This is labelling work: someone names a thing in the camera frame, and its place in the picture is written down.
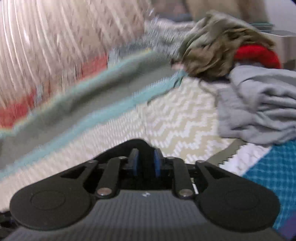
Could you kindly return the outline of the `red cloth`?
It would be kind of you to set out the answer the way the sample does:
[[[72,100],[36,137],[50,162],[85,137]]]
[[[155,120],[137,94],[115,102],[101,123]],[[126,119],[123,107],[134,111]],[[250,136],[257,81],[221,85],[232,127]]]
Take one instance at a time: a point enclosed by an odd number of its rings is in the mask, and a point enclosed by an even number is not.
[[[259,63],[266,68],[281,69],[278,55],[259,44],[240,46],[234,55],[234,61]]]

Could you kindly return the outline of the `grey teal quilted blanket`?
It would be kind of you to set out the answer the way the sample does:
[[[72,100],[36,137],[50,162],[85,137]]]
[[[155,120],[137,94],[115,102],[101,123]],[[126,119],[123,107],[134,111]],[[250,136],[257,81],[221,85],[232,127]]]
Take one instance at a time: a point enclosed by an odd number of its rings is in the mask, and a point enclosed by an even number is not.
[[[57,95],[11,132],[1,132],[1,176],[39,161],[85,130],[180,85],[184,71],[155,51],[120,61]]]

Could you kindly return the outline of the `red floral quilt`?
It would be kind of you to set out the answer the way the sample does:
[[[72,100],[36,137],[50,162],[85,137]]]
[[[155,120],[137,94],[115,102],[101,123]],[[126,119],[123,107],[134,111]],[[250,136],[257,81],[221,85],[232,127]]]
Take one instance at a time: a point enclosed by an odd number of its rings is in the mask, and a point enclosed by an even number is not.
[[[26,121],[31,113],[52,102],[55,96],[99,75],[125,58],[151,50],[176,56],[182,38],[191,26],[191,23],[175,23],[164,19],[145,22],[144,35],[137,40],[115,47],[88,62],[77,64],[53,80],[32,87],[28,93],[17,92],[6,97],[2,92],[1,130],[10,132],[17,124]]]

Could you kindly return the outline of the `beige chevron bed sheet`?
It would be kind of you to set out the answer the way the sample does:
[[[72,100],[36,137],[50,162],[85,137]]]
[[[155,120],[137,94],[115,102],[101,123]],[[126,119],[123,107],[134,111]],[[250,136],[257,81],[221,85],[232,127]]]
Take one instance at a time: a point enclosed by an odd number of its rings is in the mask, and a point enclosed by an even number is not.
[[[270,147],[219,137],[212,92],[224,87],[224,83],[206,84],[184,78],[179,87],[151,102],[67,141],[38,147],[1,170],[1,210],[8,210],[10,199],[22,187],[88,161],[132,138],[160,148],[164,156],[179,157],[188,164],[208,161],[243,175]]]

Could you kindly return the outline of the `olive crumpled garment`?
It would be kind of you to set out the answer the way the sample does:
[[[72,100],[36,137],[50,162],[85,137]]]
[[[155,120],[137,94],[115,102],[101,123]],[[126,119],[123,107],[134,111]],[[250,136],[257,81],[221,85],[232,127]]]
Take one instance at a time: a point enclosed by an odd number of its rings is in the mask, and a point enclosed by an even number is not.
[[[219,78],[229,73],[243,44],[259,44],[269,50],[275,47],[274,41],[249,23],[210,10],[183,39],[178,60],[191,77]]]

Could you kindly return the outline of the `grey folded garment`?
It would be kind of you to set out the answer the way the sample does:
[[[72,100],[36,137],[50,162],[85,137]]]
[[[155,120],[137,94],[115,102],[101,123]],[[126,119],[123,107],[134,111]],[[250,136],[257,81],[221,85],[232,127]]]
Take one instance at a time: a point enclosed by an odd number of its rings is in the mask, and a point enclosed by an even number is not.
[[[237,64],[218,90],[218,133],[258,144],[295,138],[295,71]]]

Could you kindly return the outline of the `beige leaf print curtain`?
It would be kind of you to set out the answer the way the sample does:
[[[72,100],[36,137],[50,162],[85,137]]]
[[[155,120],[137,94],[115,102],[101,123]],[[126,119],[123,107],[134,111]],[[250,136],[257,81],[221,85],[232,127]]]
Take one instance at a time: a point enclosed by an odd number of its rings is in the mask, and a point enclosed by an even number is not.
[[[139,37],[150,1],[1,1],[1,106]]]

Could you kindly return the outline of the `blue checkered cloth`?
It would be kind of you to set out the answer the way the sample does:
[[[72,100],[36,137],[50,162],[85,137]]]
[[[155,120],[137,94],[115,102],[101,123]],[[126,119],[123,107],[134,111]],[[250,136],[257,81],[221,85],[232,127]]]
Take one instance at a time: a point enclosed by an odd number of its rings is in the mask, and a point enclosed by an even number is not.
[[[295,212],[295,140],[273,146],[243,177],[277,195],[280,213],[273,228],[279,230]]]

